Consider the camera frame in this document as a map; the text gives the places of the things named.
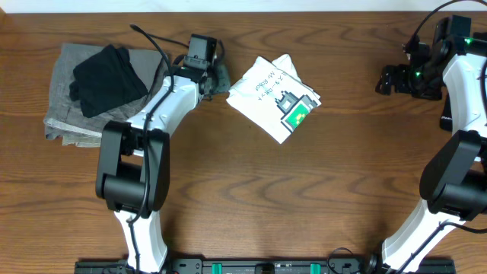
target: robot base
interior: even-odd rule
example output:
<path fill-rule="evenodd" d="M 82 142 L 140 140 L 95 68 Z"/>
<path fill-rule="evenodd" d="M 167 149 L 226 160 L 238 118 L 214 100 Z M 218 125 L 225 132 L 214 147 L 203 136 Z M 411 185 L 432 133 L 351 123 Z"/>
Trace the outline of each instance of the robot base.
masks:
<path fill-rule="evenodd" d="M 366 273 L 364 260 L 358 256 L 332 259 L 331 267 L 339 274 Z M 162 270 L 166 274 L 333 274 L 326 260 L 201 260 L 175 259 Z M 75 274 L 133 274 L 126 261 L 77 262 Z M 385 273 L 378 269 L 376 273 Z M 418 274 L 456 274 L 453 260 L 423 260 Z"/>

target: folded gray towel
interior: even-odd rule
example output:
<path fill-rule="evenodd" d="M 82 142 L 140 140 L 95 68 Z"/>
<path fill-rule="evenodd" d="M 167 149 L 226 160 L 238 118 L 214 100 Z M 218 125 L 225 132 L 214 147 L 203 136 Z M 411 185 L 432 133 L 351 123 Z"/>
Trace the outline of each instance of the folded gray towel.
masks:
<path fill-rule="evenodd" d="M 108 121 L 125 121 L 137 114 L 148 102 L 148 98 L 143 97 L 92 118 L 83 116 L 79 100 L 73 102 L 69 98 L 69 85 L 75 80 L 73 69 L 102 49 L 102 46 L 71 43 L 62 45 L 61 55 L 54 65 L 49 88 L 49 109 L 44 117 L 46 139 L 53 140 L 62 136 L 63 145 L 99 147 L 101 131 Z M 129 55 L 135 73 L 147 90 L 150 90 L 161 54 L 153 50 L 129 49 Z M 159 71 L 152 96 L 161 89 L 162 75 L 166 71 L 167 66 L 164 64 Z"/>

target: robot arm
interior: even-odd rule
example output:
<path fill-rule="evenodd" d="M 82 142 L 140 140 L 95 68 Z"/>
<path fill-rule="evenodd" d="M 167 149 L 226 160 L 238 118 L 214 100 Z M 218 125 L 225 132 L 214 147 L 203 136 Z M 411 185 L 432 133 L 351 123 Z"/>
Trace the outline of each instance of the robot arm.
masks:
<path fill-rule="evenodd" d="M 450 231 L 478 214 L 486 213 L 485 173 L 470 170 L 485 159 L 487 121 L 482 96 L 482 67 L 487 62 L 487 42 L 469 37 L 470 19 L 453 16 L 441 20 L 432 50 L 413 45 L 409 65 L 384 68 L 376 91 L 410 93 L 439 100 L 445 84 L 453 122 L 451 140 L 423 171 L 422 199 L 401 228 L 381 244 L 379 263 L 372 272 L 415 272 L 426 254 Z"/>
<path fill-rule="evenodd" d="M 197 106 L 204 96 L 227 91 L 230 81 L 221 63 L 215 64 L 216 40 L 193 34 L 183 66 L 172 68 L 173 90 L 167 76 L 161 90 L 140 113 L 126 123 L 109 122 L 102 132 L 96 191 L 107 201 L 123 227 L 129 248 L 129 267 L 137 265 L 137 245 L 140 271 L 160 272 L 167 255 L 162 239 L 160 209 L 169 189 L 169 140 L 184 116 Z M 148 124 L 148 163 L 150 180 L 148 202 L 141 218 L 133 224 L 145 191 L 145 162 L 142 166 L 122 161 L 121 155 L 143 156 L 142 135 L 146 114 L 163 100 Z"/>

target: green clip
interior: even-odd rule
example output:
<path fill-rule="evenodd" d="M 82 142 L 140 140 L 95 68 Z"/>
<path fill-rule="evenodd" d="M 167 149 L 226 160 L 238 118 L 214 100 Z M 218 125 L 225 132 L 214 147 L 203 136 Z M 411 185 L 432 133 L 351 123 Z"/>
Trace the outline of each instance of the green clip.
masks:
<path fill-rule="evenodd" d="M 321 274 L 321 265 L 319 263 L 311 263 L 311 274 Z"/>
<path fill-rule="evenodd" d="M 212 274 L 221 274 L 221 270 L 223 267 L 221 267 L 221 263 L 213 263 L 212 264 Z"/>

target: wood grain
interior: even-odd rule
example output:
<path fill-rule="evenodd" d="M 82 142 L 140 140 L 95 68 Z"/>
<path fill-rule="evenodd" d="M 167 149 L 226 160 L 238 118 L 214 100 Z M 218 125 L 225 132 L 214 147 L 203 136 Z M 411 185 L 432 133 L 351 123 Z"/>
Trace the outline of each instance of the wood grain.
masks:
<path fill-rule="evenodd" d="M 4 19 L 4 17 L 5 17 L 5 12 L 0 7 L 0 27 L 2 27 L 2 25 L 3 25 L 3 19 Z"/>
<path fill-rule="evenodd" d="M 485 13 L 465 13 L 484 30 Z M 432 37 L 435 15 L 422 37 Z M 64 42 L 152 49 L 128 27 L 176 40 L 222 39 L 236 81 L 257 56 L 289 53 L 321 95 L 278 145 L 225 96 L 189 113 L 171 139 L 162 211 L 172 250 L 217 257 L 369 253 L 419 200 L 422 169 L 449 139 L 443 102 L 374 93 L 381 68 L 406 62 L 401 44 L 425 13 L 16 14 L 0 28 L 1 272 L 67 273 L 79 259 L 126 254 L 122 229 L 94 193 L 98 149 L 43 136 L 50 76 Z M 176 45 L 161 44 L 173 56 Z M 478 217 L 473 227 L 487 227 Z M 454 231 L 431 255 L 485 272 L 487 238 Z"/>

